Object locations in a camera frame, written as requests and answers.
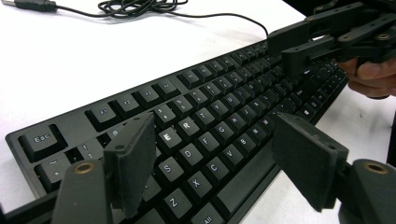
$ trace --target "white surface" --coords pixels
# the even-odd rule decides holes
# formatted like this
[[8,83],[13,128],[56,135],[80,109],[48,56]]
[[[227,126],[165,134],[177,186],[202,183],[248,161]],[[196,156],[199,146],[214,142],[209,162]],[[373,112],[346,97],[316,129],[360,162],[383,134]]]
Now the white surface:
[[[91,13],[98,12],[97,3],[57,1]],[[269,32],[304,18],[280,0],[192,0],[178,12],[239,13]],[[5,212],[34,199],[7,146],[7,133],[265,38],[260,27],[232,17],[150,14],[115,21],[3,5],[0,27],[0,203]],[[350,159],[384,161],[395,108],[394,98],[373,101],[344,90],[318,126],[351,149]],[[336,213],[314,212],[281,173],[245,223],[337,223]]]

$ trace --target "black keyboard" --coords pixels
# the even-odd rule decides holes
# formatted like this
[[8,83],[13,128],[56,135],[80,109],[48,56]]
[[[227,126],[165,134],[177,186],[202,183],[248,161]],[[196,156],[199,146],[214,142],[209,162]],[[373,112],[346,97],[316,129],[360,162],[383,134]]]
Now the black keyboard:
[[285,77],[262,41],[10,133],[34,195],[76,161],[101,159],[129,119],[153,112],[157,160],[139,213],[125,222],[235,223],[279,172],[275,113],[316,123],[346,84],[332,62]]

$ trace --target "space bar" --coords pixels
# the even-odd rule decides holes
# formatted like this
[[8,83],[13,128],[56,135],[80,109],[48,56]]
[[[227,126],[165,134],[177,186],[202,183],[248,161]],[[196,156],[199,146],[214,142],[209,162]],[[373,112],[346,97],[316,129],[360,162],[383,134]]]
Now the space bar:
[[237,211],[250,193],[274,167],[272,142],[257,153],[253,159],[216,195],[213,204],[227,220]]

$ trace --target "usb plug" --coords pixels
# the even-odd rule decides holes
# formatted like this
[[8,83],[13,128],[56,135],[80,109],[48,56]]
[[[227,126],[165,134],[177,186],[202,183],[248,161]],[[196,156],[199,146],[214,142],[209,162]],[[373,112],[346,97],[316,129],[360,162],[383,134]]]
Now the usb plug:
[[40,12],[56,12],[56,3],[48,0],[1,0],[4,5]]

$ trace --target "cable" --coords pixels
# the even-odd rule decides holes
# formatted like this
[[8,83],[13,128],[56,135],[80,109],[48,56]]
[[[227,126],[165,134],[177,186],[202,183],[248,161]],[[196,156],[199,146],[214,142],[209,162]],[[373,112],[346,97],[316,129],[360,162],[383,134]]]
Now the cable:
[[70,7],[57,6],[55,2],[49,0],[2,0],[2,2],[5,5],[14,6],[22,9],[30,9],[41,12],[56,12],[57,9],[61,9],[93,18],[113,17],[116,19],[132,19],[137,18],[147,12],[156,12],[160,14],[167,13],[174,16],[194,19],[218,16],[234,16],[259,25],[264,30],[266,36],[268,36],[268,31],[265,26],[257,21],[254,21],[251,18],[242,15],[234,13],[218,13],[197,16],[174,12],[177,6],[187,4],[189,2],[188,0],[184,0],[183,2],[179,2],[178,0],[172,0],[171,3],[168,3],[167,0],[109,0],[98,4],[99,9],[105,12],[104,14],[91,14]]

